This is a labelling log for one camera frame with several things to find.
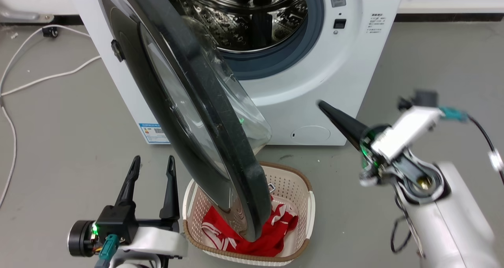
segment cable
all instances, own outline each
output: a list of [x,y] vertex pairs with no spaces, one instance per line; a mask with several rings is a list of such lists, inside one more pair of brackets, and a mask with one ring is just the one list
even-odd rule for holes
[[399,222],[400,221],[405,221],[406,220],[406,217],[405,216],[402,216],[400,218],[397,218],[396,221],[394,221],[394,228],[392,228],[392,234],[390,236],[390,249],[392,250],[392,252],[394,252],[395,254],[398,254],[399,252],[401,252],[403,249],[406,248],[406,246],[408,245],[409,243],[409,240],[411,239],[411,231],[408,231],[408,236],[406,237],[406,239],[403,241],[403,243],[398,247],[396,248],[395,245],[394,245],[394,238],[396,237],[396,231],[397,231],[397,226],[399,225]]
[[[485,137],[486,142],[488,143],[488,146],[490,147],[490,151],[494,155],[497,155],[500,158],[497,150],[495,150],[495,147],[493,146],[493,143],[490,140],[490,137],[488,137],[488,134],[486,134],[486,131],[483,129],[483,126],[481,126],[481,124],[479,124],[479,122],[477,122],[477,120],[474,119],[474,117],[468,115],[467,118],[470,121],[472,121],[472,123],[474,123],[474,125],[476,125],[478,127],[479,131],[481,131],[481,134],[483,134],[483,136]],[[502,169],[497,169],[497,171],[499,172],[500,180],[502,180],[502,184],[504,184],[504,172],[502,171]]]
[[57,78],[57,77],[59,77],[59,76],[66,76],[66,75],[69,75],[69,74],[76,73],[77,71],[79,71],[79,70],[81,70],[82,68],[86,67],[88,64],[90,64],[90,63],[92,63],[93,61],[98,60],[98,59],[100,59],[100,58],[101,58],[101,56],[96,56],[96,57],[93,57],[93,58],[91,58],[90,60],[87,60],[87,61],[86,61],[86,63],[84,63],[83,65],[81,65],[81,66],[77,67],[76,69],[74,69],[74,70],[72,70],[72,71],[65,72],[65,73],[60,73],[60,74],[54,74],[54,75],[51,75],[51,76],[45,76],[44,78],[41,78],[41,79],[35,80],[35,81],[31,82],[31,83],[27,83],[26,85],[23,85],[23,86],[17,87],[17,88],[15,88],[15,89],[13,89],[13,90],[7,91],[7,92],[2,93],[2,94],[0,94],[0,95],[1,95],[1,96],[6,96],[6,95],[9,95],[9,94],[15,93],[15,92],[17,92],[17,91],[20,91],[20,90],[22,90],[22,89],[26,89],[26,88],[28,88],[28,87],[30,87],[30,86],[33,86],[33,85],[35,85],[35,84],[37,84],[37,83],[40,83],[40,82],[43,82],[43,81],[45,81],[45,80],[49,80],[49,79],[52,79],[52,78]]
[[399,222],[400,221],[407,221],[407,219],[409,218],[409,216],[408,216],[408,212],[399,204],[399,200],[397,198],[397,195],[394,197],[394,201],[396,202],[397,207],[404,214],[404,216],[396,218],[396,221],[394,221],[394,228],[392,228],[392,234],[390,235],[390,249],[395,254],[398,254],[399,252],[401,252],[402,250],[404,250],[404,248],[406,248],[406,246],[408,245],[408,243],[409,243],[409,241],[411,239],[411,230],[408,232],[408,236],[406,236],[406,239],[403,241],[403,243],[398,248],[396,248],[395,245],[394,245],[394,240],[396,238],[396,231],[397,231],[397,227],[399,225]]
[[17,92],[17,91],[20,91],[22,89],[25,89],[25,88],[28,88],[32,85],[35,85],[36,83],[40,83],[40,82],[43,82],[45,80],[49,80],[49,79],[52,79],[52,78],[56,78],[58,76],[65,76],[67,74],[73,74],[79,70],[81,70],[83,67],[86,67],[86,65],[90,64],[91,62],[93,62],[94,60],[97,60],[99,58],[101,58],[101,56],[96,56],[90,60],[88,60],[86,63],[84,63],[83,65],[81,65],[80,67],[78,67],[77,69],[73,70],[73,71],[70,71],[70,72],[65,72],[65,73],[61,73],[61,74],[56,74],[56,75],[52,75],[52,76],[46,76],[42,79],[38,79],[36,81],[33,81],[31,83],[28,83],[24,86],[20,86],[16,89],[13,89],[11,91],[8,91],[8,92],[5,92],[5,93],[2,93],[2,86],[4,85],[4,81],[5,81],[5,78],[6,78],[6,75],[7,73],[9,72],[9,67],[11,67],[11,64],[12,62],[14,61],[14,59],[16,58],[16,56],[18,55],[19,51],[25,46],[25,44],[34,36],[36,35],[37,33],[39,33],[40,31],[42,31],[42,29],[44,28],[50,28],[50,27],[58,27],[58,28],[62,28],[62,29],[66,29],[66,30],[69,30],[69,31],[72,31],[74,33],[78,33],[78,34],[81,34],[81,35],[84,35],[84,36],[87,36],[87,37],[90,37],[88,34],[86,33],[83,33],[83,32],[80,32],[80,31],[77,31],[77,30],[74,30],[74,29],[71,29],[71,28],[68,28],[68,27],[65,27],[65,26],[61,26],[59,24],[49,24],[47,26],[44,26],[44,27],[41,27],[39,29],[37,29],[36,31],[34,31],[22,44],[21,46],[19,47],[19,49],[16,51],[16,53],[14,53],[14,55],[12,56],[11,60],[9,61],[9,63],[7,64],[7,67],[5,68],[5,71],[4,73],[2,74],[2,78],[0,79],[0,106],[2,107],[2,111],[5,115],[5,118],[7,118],[7,121],[9,122],[9,124],[11,125],[11,129],[12,129],[12,135],[13,135],[13,138],[14,138],[14,154],[13,154],[13,157],[12,157],[12,165],[11,165],[11,170],[9,172],[9,176],[7,177],[7,182],[5,184],[5,187],[4,187],[4,192],[2,192],[2,198],[0,198],[0,208],[2,208],[2,205],[4,203],[4,200],[5,200],[5,196],[7,195],[7,191],[9,189],[9,185],[11,184],[11,179],[12,179],[12,176],[13,176],[13,173],[14,173],[14,167],[16,166],[16,158],[17,158],[17,153],[18,153],[18,137],[16,135],[16,129],[14,128],[14,124],[12,123],[12,120],[11,118],[9,117],[9,115],[7,114],[7,111],[5,109],[5,106],[4,106],[4,103],[2,101],[2,96],[5,96],[5,95],[8,95],[8,94],[12,94],[14,92]]
[[7,121],[11,125],[12,136],[14,137],[14,155],[12,156],[11,171],[9,171],[9,177],[7,177],[4,192],[2,192],[2,198],[0,198],[0,208],[2,208],[5,196],[7,195],[7,190],[9,189],[9,185],[11,184],[12,174],[14,173],[14,166],[16,166],[16,157],[18,153],[18,137],[16,135],[16,129],[14,128],[14,124],[12,123],[11,118],[7,115],[7,111],[5,110],[5,107],[3,105],[2,105],[2,111],[4,112],[5,118],[7,118]]

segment basket handle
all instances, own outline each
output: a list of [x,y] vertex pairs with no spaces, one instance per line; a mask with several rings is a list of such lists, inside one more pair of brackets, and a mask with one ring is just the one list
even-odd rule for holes
[[308,223],[306,224],[306,238],[311,237],[313,232],[313,225],[315,223],[315,195],[313,191],[309,191],[310,196],[308,198]]
[[198,184],[194,181],[194,179],[191,179],[189,182],[189,185],[187,186],[187,189],[184,194],[184,201],[182,202],[182,219],[187,220],[187,217],[190,215],[190,210],[193,207],[193,202],[194,202],[194,197],[196,194],[196,187]]

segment label sticker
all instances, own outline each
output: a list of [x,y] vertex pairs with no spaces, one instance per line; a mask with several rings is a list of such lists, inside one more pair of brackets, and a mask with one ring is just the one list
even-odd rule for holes
[[369,24],[367,24],[367,34],[379,34],[385,25],[387,18],[383,14],[371,14],[371,19],[369,19]]
[[144,133],[147,142],[156,144],[170,143],[166,135],[164,135],[164,132],[159,126],[159,124],[140,123],[140,128],[142,129],[142,132]]

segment plastic basket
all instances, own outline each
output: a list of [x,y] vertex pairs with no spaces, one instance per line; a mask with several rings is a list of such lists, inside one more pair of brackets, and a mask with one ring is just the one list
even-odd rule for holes
[[296,169],[279,164],[261,162],[268,182],[275,186],[272,192],[274,202],[290,204],[299,216],[295,230],[284,238],[284,249],[276,257],[256,257],[208,246],[210,240],[203,233],[203,217],[212,206],[199,186],[191,180],[185,191],[182,216],[187,239],[205,253],[237,263],[257,266],[284,266],[302,254],[308,246],[315,220],[315,197],[309,180]]

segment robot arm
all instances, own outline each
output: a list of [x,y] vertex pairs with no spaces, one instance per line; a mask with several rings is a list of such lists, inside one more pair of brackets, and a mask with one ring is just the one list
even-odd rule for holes
[[[366,166],[360,175],[361,184],[393,186],[404,214],[401,219],[407,221],[417,243],[423,268],[498,268],[493,232],[455,166],[421,161],[409,150],[439,119],[471,119],[456,110],[438,108],[437,95],[433,94],[417,93],[417,101],[429,97],[429,103],[416,105],[415,99],[407,102],[409,110],[392,127],[368,128],[323,101],[319,108],[362,152]],[[501,160],[492,145],[491,153],[491,160]],[[502,162],[493,165],[502,171]],[[410,238],[395,249],[396,227],[391,238],[394,253],[400,252]]]

